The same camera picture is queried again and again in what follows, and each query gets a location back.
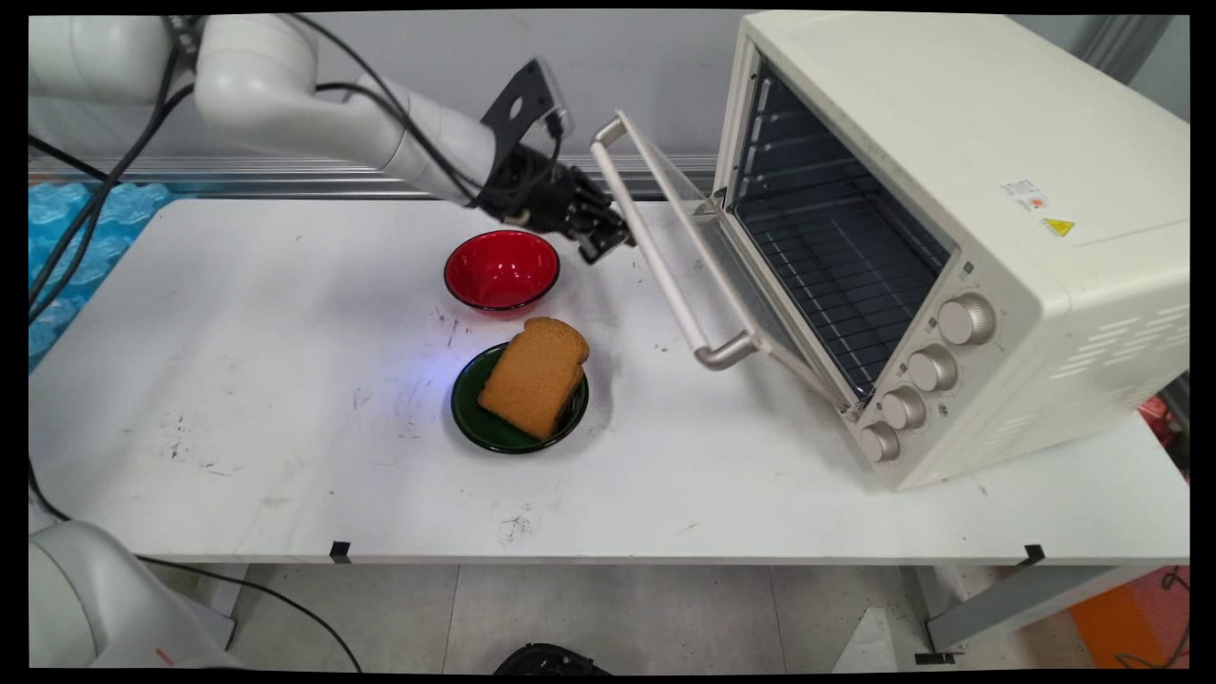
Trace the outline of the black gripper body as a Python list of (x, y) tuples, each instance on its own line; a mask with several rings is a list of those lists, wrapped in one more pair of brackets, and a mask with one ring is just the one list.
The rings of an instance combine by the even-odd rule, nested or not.
[(500, 222), (517, 219), (530, 231), (575, 239), (596, 223), (575, 213), (568, 168), (528, 144), (516, 144), (484, 183), (474, 207)]

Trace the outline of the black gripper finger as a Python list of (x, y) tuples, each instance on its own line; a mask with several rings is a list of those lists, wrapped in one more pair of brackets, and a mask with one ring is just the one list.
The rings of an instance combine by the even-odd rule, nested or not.
[(587, 230), (575, 232), (579, 253), (586, 264), (593, 265), (604, 259), (617, 247), (634, 247), (634, 234), (626, 224), (595, 224)]
[(572, 204), (575, 213), (596, 224), (618, 224), (619, 215), (612, 209), (612, 200), (593, 180), (578, 167), (569, 167)]

